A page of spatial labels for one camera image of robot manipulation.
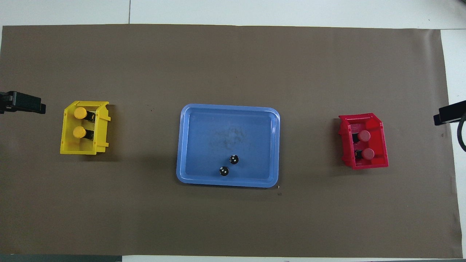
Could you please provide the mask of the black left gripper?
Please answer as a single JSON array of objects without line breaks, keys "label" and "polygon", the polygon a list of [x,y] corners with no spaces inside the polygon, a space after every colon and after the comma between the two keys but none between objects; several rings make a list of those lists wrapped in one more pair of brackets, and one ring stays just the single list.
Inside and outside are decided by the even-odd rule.
[{"label": "black left gripper", "polygon": [[36,96],[12,91],[0,92],[0,114],[18,111],[45,114],[46,105],[41,103],[41,99]]}]

